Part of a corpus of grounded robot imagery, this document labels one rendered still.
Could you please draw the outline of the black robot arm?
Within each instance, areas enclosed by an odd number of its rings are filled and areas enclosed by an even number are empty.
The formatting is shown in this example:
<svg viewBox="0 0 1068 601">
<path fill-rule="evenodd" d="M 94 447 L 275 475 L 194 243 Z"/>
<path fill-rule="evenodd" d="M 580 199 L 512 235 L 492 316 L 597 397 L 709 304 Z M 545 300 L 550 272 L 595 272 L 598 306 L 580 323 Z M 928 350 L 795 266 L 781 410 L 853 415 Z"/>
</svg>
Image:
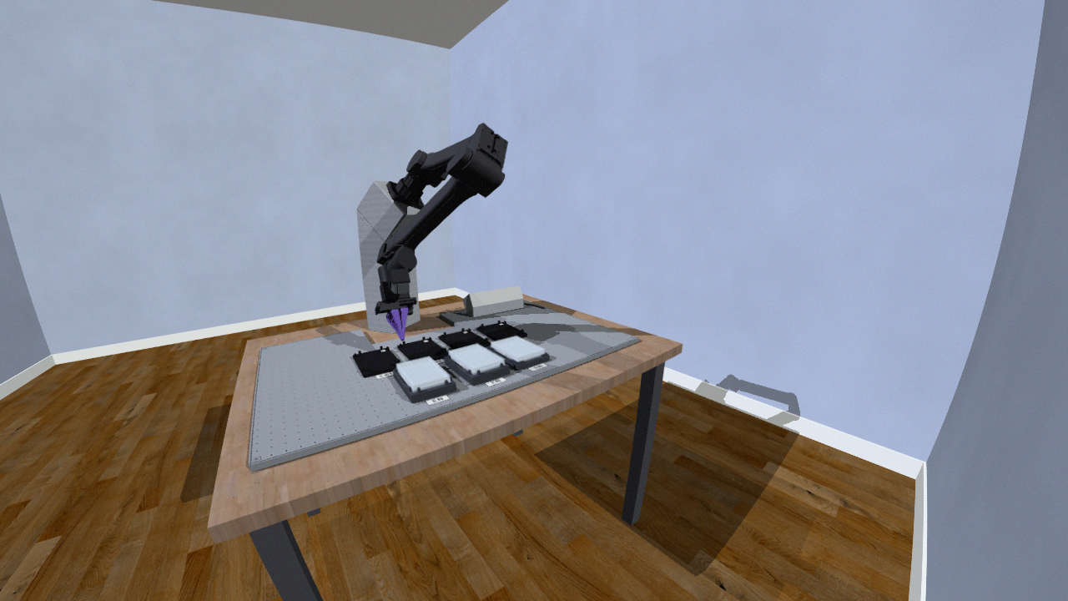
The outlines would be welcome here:
<svg viewBox="0 0 1068 601">
<path fill-rule="evenodd" d="M 379 250 L 376 263 L 382 264 L 378 273 L 383 301 L 411 298 L 409 271 L 417 267 L 415 249 L 431 230 L 437 228 L 464 201 L 476 194 L 487 197 L 502 185 L 507 145 L 508 141 L 494 135 L 491 127 L 478 124 L 474 135 L 451 147 L 429 154 L 417 151 L 406 168 L 408 174 L 405 178 L 398 184 L 388 181 L 390 197 L 419 209 L 419 212 L 406 227 L 391 235 Z M 451 178 L 446 181 L 449 175 Z M 446 181 L 446 185 L 424 206 L 421 197 L 425 186 L 435 188 L 441 181 Z"/>
</svg>

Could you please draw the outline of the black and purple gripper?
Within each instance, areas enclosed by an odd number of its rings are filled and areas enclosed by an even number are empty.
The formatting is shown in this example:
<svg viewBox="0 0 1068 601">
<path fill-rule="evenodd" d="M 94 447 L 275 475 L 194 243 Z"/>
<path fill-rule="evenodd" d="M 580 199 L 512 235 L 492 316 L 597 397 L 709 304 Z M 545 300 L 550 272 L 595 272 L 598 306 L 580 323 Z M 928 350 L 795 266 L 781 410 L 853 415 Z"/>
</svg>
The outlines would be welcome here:
<svg viewBox="0 0 1068 601">
<path fill-rule="evenodd" d="M 388 315 L 386 315 L 386 319 L 388 319 L 390 326 L 392 326 L 397 332 L 400 341 L 404 341 L 406 319 L 407 316 L 412 315 L 413 309 L 415 309 L 413 305 L 415 304 L 417 297 L 398 298 L 398 300 L 383 300 L 378 301 L 375 312 L 377 315 L 378 313 L 388 313 Z"/>
</svg>

